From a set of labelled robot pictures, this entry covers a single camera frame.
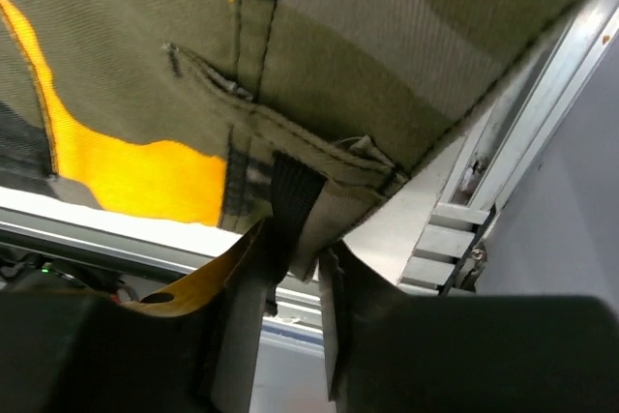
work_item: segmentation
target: gray surface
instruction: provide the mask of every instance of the gray surface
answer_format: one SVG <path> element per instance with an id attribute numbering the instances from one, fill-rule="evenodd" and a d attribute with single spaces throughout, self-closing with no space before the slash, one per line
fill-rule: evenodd
<path id="1" fill-rule="evenodd" d="M 619 311 L 619 41 L 501 214 L 480 294 L 585 294 Z"/>
<path id="2" fill-rule="evenodd" d="M 250 413 L 335 413 L 323 357 L 318 345 L 263 332 Z"/>
<path id="3" fill-rule="evenodd" d="M 115 258 L 188 274 L 212 259 L 192 251 L 0 207 L 3 230 Z"/>

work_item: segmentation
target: black webbing strap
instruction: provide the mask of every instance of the black webbing strap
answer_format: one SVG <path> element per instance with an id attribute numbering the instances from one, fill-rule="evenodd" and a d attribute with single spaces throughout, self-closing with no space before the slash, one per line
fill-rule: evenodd
<path id="1" fill-rule="evenodd" d="M 274 228 L 285 251 L 292 253 L 325 178 L 285 154 L 277 153 L 271 179 Z"/>

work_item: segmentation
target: black plastic part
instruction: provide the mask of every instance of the black plastic part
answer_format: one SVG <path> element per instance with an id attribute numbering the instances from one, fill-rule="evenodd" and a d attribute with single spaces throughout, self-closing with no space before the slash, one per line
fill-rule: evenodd
<path id="1" fill-rule="evenodd" d="M 0 251 L 17 255 L 17 250 Z M 3 291 L 51 290 L 51 289 L 92 289 L 115 294 L 120 285 L 120 274 L 78 265 L 63 260 L 53 260 L 38 253 L 26 253 L 14 264 L 15 274 L 7 281 Z"/>
<path id="2" fill-rule="evenodd" d="M 0 292 L 0 409 L 247 413 L 266 298 L 283 267 L 267 221 L 248 234 L 218 295 L 182 316 L 85 292 Z"/>
<path id="3" fill-rule="evenodd" d="M 208 326 L 155 318 L 97 295 L 0 293 L 0 401 L 12 413 L 204 412 L 196 392 Z"/>
<path id="4" fill-rule="evenodd" d="M 407 295 L 344 244 L 320 256 L 338 413 L 619 411 L 619 331 L 586 297 Z"/>
<path id="5" fill-rule="evenodd" d="M 272 287 L 269 289 L 267 293 L 267 304 L 264 309 L 264 314 L 269 316 L 277 316 L 278 315 L 278 301 L 276 297 L 276 287 Z"/>

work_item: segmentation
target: camouflage bag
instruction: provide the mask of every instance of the camouflage bag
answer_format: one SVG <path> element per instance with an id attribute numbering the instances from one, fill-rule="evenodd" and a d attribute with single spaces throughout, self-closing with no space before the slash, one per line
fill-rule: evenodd
<path id="1" fill-rule="evenodd" d="M 0 0 L 0 184 L 245 232 L 304 276 L 583 0 Z"/>

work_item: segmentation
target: yellow fabric patch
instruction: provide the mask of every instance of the yellow fabric patch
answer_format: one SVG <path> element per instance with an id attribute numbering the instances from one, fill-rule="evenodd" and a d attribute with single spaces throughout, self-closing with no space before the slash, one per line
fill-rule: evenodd
<path id="1" fill-rule="evenodd" d="M 55 171 L 87 186 L 105 210 L 216 225 L 225 161 L 175 141 L 137 145 L 83 126 L 56 94 L 52 71 L 28 19 L 9 0 L 0 0 L 0 7 L 44 104 Z"/>

